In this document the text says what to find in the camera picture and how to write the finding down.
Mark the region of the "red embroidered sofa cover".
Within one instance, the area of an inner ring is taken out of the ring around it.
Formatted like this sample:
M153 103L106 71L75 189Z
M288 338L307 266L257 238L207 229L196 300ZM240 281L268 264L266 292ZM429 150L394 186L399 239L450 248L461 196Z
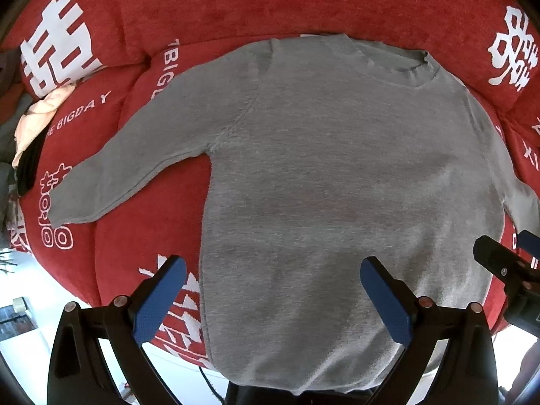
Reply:
M171 254L189 282L155 338L197 366L208 357L198 313L198 247L207 156L170 166L94 223L53 228L50 194L182 71L249 42L345 33L425 49L491 116L519 178L539 184L539 13L521 0L18 0L3 49L40 97L77 88L57 110L11 231L67 290L91 305L135 288Z

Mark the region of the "black cloth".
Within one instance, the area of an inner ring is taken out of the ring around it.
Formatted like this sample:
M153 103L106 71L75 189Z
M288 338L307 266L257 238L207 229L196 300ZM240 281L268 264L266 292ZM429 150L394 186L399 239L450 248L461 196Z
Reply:
M24 196L36 182L36 172L49 126L47 125L22 153L17 168L18 196Z

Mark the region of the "peach cloth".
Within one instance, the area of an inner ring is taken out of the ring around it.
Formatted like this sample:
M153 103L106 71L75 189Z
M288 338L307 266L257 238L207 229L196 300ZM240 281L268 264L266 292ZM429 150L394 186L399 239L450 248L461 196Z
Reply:
M14 168L18 167L30 143L49 125L59 107L72 95L76 86L76 82L61 86L28 107L15 129L16 154L12 162Z

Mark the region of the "grey sweater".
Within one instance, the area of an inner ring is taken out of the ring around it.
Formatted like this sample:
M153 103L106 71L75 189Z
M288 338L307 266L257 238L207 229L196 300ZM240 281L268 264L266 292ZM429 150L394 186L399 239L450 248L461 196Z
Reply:
M456 77L424 51L343 35L256 42L177 75L53 189L49 219L94 221L200 155L202 335L240 385L379 384L399 347L362 259L462 307L491 282L474 241L506 218L539 230L538 197Z

